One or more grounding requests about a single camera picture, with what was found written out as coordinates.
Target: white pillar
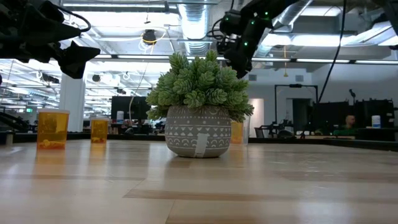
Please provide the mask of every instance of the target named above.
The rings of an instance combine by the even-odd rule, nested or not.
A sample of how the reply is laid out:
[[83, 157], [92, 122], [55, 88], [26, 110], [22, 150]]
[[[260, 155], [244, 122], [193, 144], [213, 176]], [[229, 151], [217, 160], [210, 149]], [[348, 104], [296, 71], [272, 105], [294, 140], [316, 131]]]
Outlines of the white pillar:
[[76, 80], [62, 74], [59, 108], [70, 111], [68, 131], [83, 131], [85, 93], [86, 75]]

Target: person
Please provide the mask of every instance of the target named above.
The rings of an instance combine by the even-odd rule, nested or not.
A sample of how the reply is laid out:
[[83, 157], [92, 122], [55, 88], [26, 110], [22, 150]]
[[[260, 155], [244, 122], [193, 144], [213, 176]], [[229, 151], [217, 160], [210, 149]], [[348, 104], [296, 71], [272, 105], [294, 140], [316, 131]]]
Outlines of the person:
[[340, 129], [333, 132], [335, 136], [354, 136], [356, 134], [355, 116], [347, 115], [346, 124]]

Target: ceiling pipe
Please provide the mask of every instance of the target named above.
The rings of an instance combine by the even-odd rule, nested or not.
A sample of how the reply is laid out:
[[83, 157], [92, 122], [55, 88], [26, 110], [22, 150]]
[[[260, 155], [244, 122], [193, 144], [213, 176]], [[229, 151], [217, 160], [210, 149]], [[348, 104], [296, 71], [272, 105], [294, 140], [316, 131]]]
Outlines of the ceiling pipe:
[[[307, 8], [313, 0], [299, 0], [295, 4], [286, 8], [275, 20], [273, 20], [272, 25], [274, 30], [281, 29], [287, 26], [287, 31], [291, 32], [293, 30], [293, 23], [299, 18], [301, 13]], [[264, 35], [261, 39], [261, 44], [257, 50], [256, 57], [265, 57], [271, 51], [273, 46], [263, 45], [263, 41], [271, 30], [266, 29]]]
[[[181, 28], [184, 39], [201, 39], [206, 37], [209, 23], [210, 7], [197, 4], [179, 4]], [[204, 55], [209, 43], [185, 42], [188, 55]]]
[[349, 41], [347, 41], [346, 45], [378, 45], [395, 36], [396, 33], [392, 29], [391, 23], [389, 21], [378, 22], [374, 24], [371, 29], [356, 36], [352, 36]]

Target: orange plastic cup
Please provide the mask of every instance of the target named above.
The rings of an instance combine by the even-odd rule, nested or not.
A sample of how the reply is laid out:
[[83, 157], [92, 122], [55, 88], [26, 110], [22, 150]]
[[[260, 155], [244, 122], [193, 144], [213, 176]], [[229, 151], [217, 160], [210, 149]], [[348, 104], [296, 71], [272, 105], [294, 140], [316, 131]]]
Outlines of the orange plastic cup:
[[108, 118], [91, 119], [91, 143], [106, 143], [108, 123]]
[[38, 111], [37, 149], [65, 149], [69, 111], [45, 108]]

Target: doorway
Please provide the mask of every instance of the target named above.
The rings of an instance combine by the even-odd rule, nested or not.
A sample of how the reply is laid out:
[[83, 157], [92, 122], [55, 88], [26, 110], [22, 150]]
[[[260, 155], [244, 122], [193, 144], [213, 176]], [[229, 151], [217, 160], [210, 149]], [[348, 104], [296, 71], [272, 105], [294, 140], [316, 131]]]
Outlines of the doorway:
[[293, 104], [293, 130], [303, 131], [308, 123], [312, 99], [292, 99]]

